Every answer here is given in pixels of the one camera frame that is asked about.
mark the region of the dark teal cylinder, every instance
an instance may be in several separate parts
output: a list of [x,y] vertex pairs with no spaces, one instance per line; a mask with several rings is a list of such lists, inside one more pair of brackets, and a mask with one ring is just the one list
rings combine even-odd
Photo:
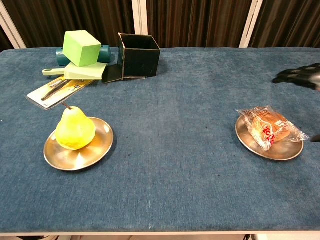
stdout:
[[[71,61],[63,54],[63,48],[58,47],[55,50],[56,60],[59,64],[59,66],[66,66]],[[98,63],[110,63],[111,62],[111,50],[109,45],[103,45],[101,46],[99,57],[98,57]]]

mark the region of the wrapped pastry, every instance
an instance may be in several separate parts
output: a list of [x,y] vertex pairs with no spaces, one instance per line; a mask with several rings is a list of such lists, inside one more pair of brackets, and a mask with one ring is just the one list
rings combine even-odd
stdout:
[[270,106],[237,110],[254,140],[267,151],[276,142],[300,142],[309,137]]

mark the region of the plastic wrapper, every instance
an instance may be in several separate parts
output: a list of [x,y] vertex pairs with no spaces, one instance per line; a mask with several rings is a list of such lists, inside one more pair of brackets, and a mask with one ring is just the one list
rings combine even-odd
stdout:
[[30,92],[26,99],[43,110],[49,110],[93,82],[94,80],[67,80],[60,76]]
[[283,115],[270,106],[237,110],[254,140],[268,151],[276,142],[300,142],[309,138]]

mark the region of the lime green block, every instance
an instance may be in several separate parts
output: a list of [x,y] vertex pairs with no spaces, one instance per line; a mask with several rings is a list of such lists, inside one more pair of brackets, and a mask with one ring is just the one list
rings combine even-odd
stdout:
[[63,54],[77,67],[97,63],[100,48],[101,43],[86,30],[64,34]]

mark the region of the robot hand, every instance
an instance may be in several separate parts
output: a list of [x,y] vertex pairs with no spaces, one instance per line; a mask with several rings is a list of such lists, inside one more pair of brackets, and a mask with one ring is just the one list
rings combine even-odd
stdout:
[[288,69],[278,73],[274,84],[293,83],[298,86],[320,91],[320,63]]

